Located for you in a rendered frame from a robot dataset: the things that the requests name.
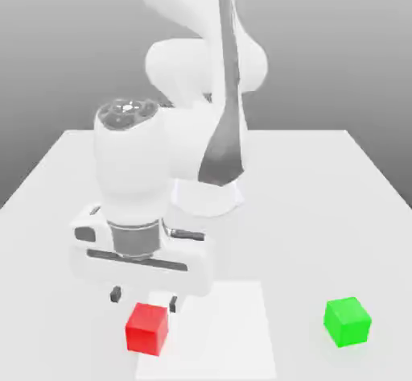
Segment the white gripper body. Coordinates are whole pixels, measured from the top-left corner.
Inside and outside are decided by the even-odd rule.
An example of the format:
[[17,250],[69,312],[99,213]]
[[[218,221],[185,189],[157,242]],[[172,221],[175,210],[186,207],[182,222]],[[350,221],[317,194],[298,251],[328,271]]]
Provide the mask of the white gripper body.
[[181,239],[166,240],[147,259],[132,259],[87,245],[71,247],[71,268],[84,280],[165,291],[178,296],[204,296],[213,282],[213,245]]

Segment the small red cube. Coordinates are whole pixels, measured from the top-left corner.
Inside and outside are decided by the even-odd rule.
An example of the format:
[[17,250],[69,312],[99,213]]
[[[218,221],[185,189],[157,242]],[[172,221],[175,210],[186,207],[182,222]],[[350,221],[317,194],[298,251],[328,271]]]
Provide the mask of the small red cube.
[[168,334],[168,310],[137,303],[125,327],[128,351],[159,356]]

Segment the small green cube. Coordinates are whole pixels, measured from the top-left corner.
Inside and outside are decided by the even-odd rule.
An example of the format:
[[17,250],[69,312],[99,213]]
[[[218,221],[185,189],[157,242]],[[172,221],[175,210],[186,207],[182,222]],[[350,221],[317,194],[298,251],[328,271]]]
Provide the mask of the small green cube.
[[356,297],[329,300],[323,325],[338,348],[368,341],[372,318]]

